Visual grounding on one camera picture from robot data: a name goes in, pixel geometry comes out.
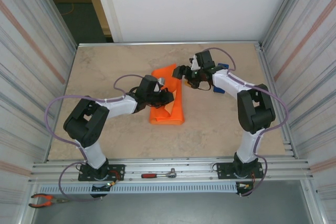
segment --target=orange cloth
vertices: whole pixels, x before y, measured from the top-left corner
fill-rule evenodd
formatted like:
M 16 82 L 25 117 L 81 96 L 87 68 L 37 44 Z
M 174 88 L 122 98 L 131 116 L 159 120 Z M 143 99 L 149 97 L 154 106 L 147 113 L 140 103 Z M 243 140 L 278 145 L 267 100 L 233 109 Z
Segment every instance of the orange cloth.
M 182 82 L 181 80 L 172 77 L 176 64 L 165 68 L 156 69 L 152 72 L 152 76 L 156 78 L 164 78 L 165 85 L 163 88 L 168 88 L 174 95 L 174 101 L 162 106 L 158 109 L 151 108 L 149 121 L 151 124 L 170 124 L 181 125 L 184 123 L 182 110 Z

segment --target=corrugated metal panel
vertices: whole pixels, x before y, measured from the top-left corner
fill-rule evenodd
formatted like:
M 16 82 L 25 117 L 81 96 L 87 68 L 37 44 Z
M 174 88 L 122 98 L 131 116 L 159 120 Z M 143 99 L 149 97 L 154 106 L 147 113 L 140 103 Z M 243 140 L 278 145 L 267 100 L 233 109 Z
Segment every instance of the corrugated metal panel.
M 0 223 L 16 221 L 51 137 L 44 109 L 64 93 L 76 45 L 49 0 L 0 0 Z M 60 103 L 49 113 L 57 118 Z
M 289 105 L 299 157 L 307 158 L 330 221 L 336 220 L 336 0 L 291 0 L 265 48 Z

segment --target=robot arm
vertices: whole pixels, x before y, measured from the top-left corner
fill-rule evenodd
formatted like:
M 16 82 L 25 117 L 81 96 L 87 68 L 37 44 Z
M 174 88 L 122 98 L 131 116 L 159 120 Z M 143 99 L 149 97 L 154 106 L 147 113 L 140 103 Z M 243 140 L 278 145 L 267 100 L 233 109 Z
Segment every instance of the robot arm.
M 173 76 L 178 79 L 184 76 L 194 89 L 198 89 L 201 81 L 207 81 L 209 85 L 225 90 L 237 100 L 238 119 L 244 131 L 242 143 L 235 153 L 234 167 L 239 177 L 245 177 L 257 165 L 258 158 L 254 154 L 254 147 L 260 132 L 269 128 L 271 122 L 275 120 L 270 96 L 247 87 L 246 85 L 255 85 L 236 77 L 223 66 L 216 66 L 208 50 L 195 54 L 190 59 L 190 63 L 191 67 L 177 67 Z M 257 85 L 257 87 L 268 91 L 264 84 Z
M 115 102 L 94 102 L 81 99 L 66 119 L 63 129 L 74 139 L 87 158 L 87 169 L 96 179 L 107 174 L 108 160 L 99 145 L 99 136 L 105 121 L 122 114 L 133 114 L 147 105 L 159 108 L 174 101 L 168 89 L 162 89 L 164 79 L 146 75 L 138 87 Z

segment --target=beige tabletop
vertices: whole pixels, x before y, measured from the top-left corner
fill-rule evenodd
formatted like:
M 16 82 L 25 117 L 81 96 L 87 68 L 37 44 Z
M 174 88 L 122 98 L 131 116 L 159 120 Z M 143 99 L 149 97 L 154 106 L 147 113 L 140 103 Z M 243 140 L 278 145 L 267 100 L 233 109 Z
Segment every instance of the beige tabletop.
M 250 83 L 266 83 L 253 44 L 175 44 L 175 45 L 108 45 L 79 47 L 66 94 L 113 98 L 121 93 L 113 89 L 118 77 L 136 73 L 144 76 L 154 69 L 173 63 L 189 64 L 188 59 L 208 47 L 227 50 L 235 59 L 235 75 Z M 220 51 L 212 50 L 216 63 L 232 63 Z M 129 91 L 140 79 L 128 77 L 118 87 Z M 65 99 L 56 134 L 70 140 L 62 129 L 67 116 L 79 100 Z M 237 101 L 228 94 L 182 87 L 185 122 L 182 125 L 152 125 L 150 108 L 106 121 L 100 145 L 107 158 L 214 157 L 233 156 L 237 151 L 242 128 L 238 122 Z M 259 153 L 285 153 L 280 130 L 265 134 Z M 49 159 L 81 158 L 73 146 L 54 140 Z

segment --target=orange handle pliers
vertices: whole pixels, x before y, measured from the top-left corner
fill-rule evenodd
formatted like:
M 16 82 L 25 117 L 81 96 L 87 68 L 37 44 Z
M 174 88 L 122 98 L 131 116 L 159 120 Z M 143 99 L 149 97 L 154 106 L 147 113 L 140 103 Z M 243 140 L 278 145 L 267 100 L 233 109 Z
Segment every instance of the orange handle pliers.
M 49 207 L 55 203 L 65 203 L 69 202 L 68 199 L 58 199 L 55 198 L 53 195 L 47 195 L 47 194 L 34 194 L 31 196 L 31 198 L 45 198 L 47 201 L 42 204 L 29 204 L 32 208 L 43 208 L 43 207 Z

